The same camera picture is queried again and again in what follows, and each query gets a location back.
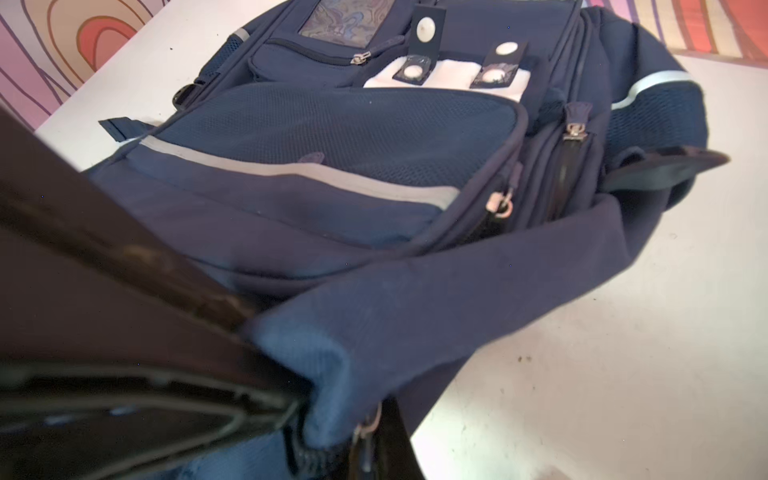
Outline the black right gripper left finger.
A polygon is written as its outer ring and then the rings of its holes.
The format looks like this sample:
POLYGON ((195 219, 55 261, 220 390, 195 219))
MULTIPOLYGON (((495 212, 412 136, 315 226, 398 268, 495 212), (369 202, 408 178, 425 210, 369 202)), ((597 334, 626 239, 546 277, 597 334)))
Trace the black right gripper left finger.
POLYGON ((1 475, 123 479, 281 430, 309 383, 248 304, 1 117, 1 475))

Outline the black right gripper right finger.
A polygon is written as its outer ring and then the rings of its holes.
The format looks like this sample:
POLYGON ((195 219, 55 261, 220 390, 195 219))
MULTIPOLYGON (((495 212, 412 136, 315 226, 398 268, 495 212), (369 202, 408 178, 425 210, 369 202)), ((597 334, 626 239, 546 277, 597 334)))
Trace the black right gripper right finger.
POLYGON ((397 401, 384 400, 380 411, 376 429, 361 433, 355 446, 353 478, 424 480, 397 401))

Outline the navy blue student backpack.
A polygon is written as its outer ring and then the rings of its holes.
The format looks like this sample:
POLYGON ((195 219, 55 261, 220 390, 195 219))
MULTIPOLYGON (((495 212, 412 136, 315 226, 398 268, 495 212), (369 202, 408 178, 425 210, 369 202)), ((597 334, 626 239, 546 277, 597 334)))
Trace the navy blue student backpack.
POLYGON ((383 452, 479 348, 608 281, 696 177, 703 93, 641 26, 574 1, 287 1, 88 178, 265 310, 301 420, 164 479, 320 479, 383 452))

